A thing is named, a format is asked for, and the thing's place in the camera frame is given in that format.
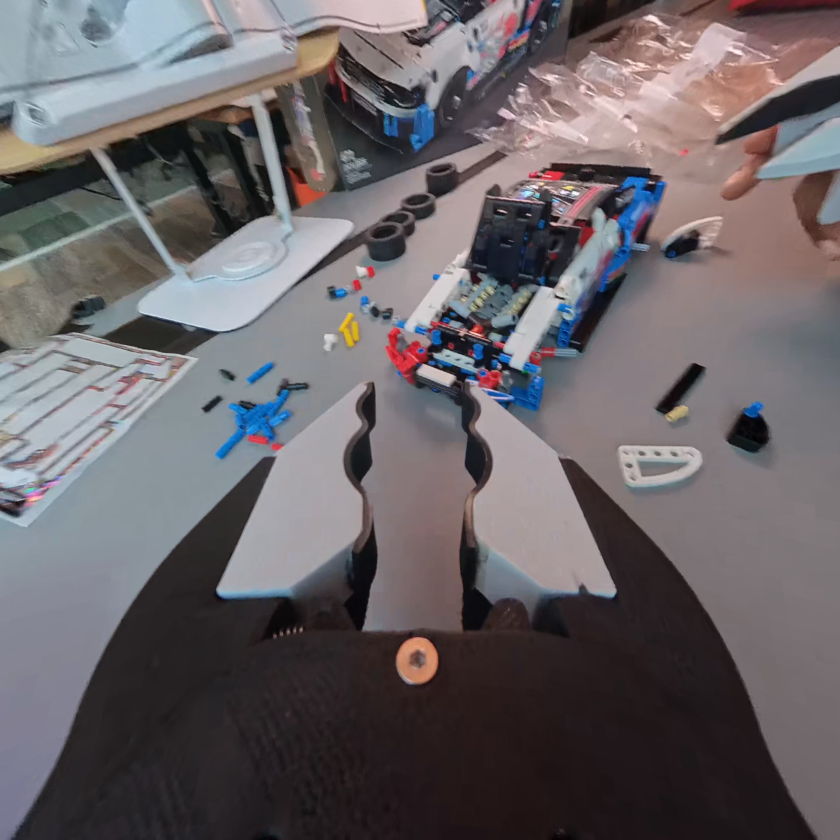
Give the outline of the white curved panel piece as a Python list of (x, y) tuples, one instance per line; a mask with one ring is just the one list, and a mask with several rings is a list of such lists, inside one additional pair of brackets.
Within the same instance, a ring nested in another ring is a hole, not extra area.
[(721, 216), (713, 216), (713, 217), (703, 217), (701, 219), (697, 219), (693, 222), (690, 222), (690, 223), (684, 224), (682, 226), (679, 226), (672, 233), (668, 234), (668, 236), (665, 237), (665, 239), (663, 240), (663, 242), (660, 246), (661, 253), (663, 253), (662, 252), (663, 243), (668, 241), (669, 238), (673, 237), (674, 235), (679, 235), (679, 234), (682, 234), (684, 232), (688, 232), (689, 230), (694, 229), (694, 228), (698, 229), (699, 232), (700, 232), (700, 246), (699, 246), (698, 250), (696, 250), (692, 253), (695, 253), (695, 252), (700, 251), (700, 250), (707, 250), (707, 249), (711, 248), (712, 246), (714, 246), (714, 244), (716, 243), (717, 238), (718, 238), (718, 236), (720, 234), (720, 231), (721, 231), (721, 225), (722, 225), (722, 217)]

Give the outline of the toy car set box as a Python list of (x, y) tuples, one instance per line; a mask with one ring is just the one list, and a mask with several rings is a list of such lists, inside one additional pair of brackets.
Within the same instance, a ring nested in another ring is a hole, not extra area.
[(342, 28), (330, 63), (278, 92), (303, 181), (352, 191), (477, 144), (530, 67), (564, 57), (571, 7), (426, 2), (414, 30)]

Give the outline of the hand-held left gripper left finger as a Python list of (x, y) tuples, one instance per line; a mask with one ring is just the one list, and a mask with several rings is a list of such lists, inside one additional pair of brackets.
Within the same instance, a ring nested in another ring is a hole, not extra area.
[(225, 601), (324, 600), (356, 629), (377, 567), (371, 502), (375, 384), (363, 381), (275, 457), (217, 584)]

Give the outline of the white book stand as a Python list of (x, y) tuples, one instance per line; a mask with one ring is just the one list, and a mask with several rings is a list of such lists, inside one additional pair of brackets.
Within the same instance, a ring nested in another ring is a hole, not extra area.
[[(297, 64), (282, 72), (218, 89), (158, 112), (115, 123), (53, 145), (37, 145), (2, 128), (2, 174), (31, 170), (90, 152), (169, 270), (138, 305), (141, 314), (188, 328), (225, 333), (255, 321), (353, 232), (341, 218), (297, 218), (291, 211), (270, 112), (263, 94), (324, 69), (336, 55), (339, 33), (326, 28), (299, 38)], [(274, 198), (274, 211), (227, 236), (186, 264), (175, 259), (109, 155), (109, 146), (247, 101), (255, 119)]]

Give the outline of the toy brick race car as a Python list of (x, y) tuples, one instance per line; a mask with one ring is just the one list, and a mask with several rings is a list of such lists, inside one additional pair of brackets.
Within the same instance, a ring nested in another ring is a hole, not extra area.
[(537, 411), (543, 362), (585, 349), (647, 248), (666, 187), (647, 167), (595, 163), (551, 163), (491, 187), (469, 247), (389, 332), (397, 374), (455, 403), (474, 384)]

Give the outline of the sticker sheet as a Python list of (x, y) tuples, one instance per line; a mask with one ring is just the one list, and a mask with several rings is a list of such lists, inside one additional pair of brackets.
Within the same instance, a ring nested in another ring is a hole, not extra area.
[(196, 363), (79, 332), (2, 352), (2, 520), (36, 520)]

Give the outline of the black flat tile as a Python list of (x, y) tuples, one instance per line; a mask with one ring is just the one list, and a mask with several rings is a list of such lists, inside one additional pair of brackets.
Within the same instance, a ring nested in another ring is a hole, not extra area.
[(659, 414), (667, 415), (683, 405), (685, 398), (706, 373), (706, 370), (707, 368), (702, 364), (689, 364), (682, 371), (675, 383), (669, 387), (666, 394), (660, 398), (655, 406), (655, 411)]

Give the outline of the instruction booklet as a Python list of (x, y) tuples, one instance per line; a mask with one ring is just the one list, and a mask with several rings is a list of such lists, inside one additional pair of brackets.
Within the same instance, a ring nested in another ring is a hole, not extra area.
[(2, 85), (167, 64), (242, 38), (420, 28), (427, 2), (2, 1)]

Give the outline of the pile of clear plastic bags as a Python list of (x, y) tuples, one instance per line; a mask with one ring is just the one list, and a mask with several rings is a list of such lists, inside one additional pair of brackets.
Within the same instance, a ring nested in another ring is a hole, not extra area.
[(530, 68), (466, 132), (534, 161), (637, 165), (717, 182), (737, 156), (716, 145), (717, 131), (792, 75), (791, 48), (704, 14), (653, 12), (579, 59)]

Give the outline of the white rectangular frame piece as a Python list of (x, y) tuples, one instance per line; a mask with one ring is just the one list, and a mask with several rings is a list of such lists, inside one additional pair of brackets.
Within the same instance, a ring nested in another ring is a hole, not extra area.
[(624, 484), (631, 489), (680, 485), (703, 466), (702, 453), (690, 446), (623, 444), (616, 450)]

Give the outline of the person's right hand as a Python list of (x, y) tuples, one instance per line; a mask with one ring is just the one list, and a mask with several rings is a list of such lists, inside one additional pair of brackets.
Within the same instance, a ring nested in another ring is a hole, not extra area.
[[(756, 132), (742, 144), (745, 159), (721, 188), (721, 198), (735, 201), (760, 184), (756, 173), (770, 159), (779, 127)], [(838, 171), (805, 175), (792, 193), (797, 219), (812, 244), (830, 261), (839, 260), (839, 223), (821, 224), (818, 216), (826, 195), (838, 183)]]

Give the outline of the pile of blue pins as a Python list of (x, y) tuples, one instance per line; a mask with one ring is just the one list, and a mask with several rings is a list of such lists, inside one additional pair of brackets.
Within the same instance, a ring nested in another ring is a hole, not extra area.
[(277, 441), (277, 428), (285, 424), (291, 418), (291, 411), (286, 408), (289, 391), (283, 391), (274, 395), (266, 402), (250, 402), (240, 400), (231, 402), (227, 409), (231, 412), (234, 430), (231, 435), (222, 443), (214, 456), (216, 459), (225, 459), (240, 443), (248, 442), (249, 434), (265, 435), (271, 442)]

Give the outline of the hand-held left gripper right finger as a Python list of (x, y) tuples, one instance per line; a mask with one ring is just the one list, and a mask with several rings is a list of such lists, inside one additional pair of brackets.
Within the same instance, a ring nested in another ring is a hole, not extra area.
[(459, 545), (462, 624), (477, 629), (514, 600), (532, 623), (566, 596), (611, 602), (616, 584), (558, 452), (469, 383), (461, 399), (465, 501)]

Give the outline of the red paper bag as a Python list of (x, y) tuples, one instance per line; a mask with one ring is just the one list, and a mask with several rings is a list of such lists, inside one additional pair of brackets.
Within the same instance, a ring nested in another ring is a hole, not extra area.
[(736, 14), (788, 13), (813, 8), (839, 8), (839, 1), (729, 1)]

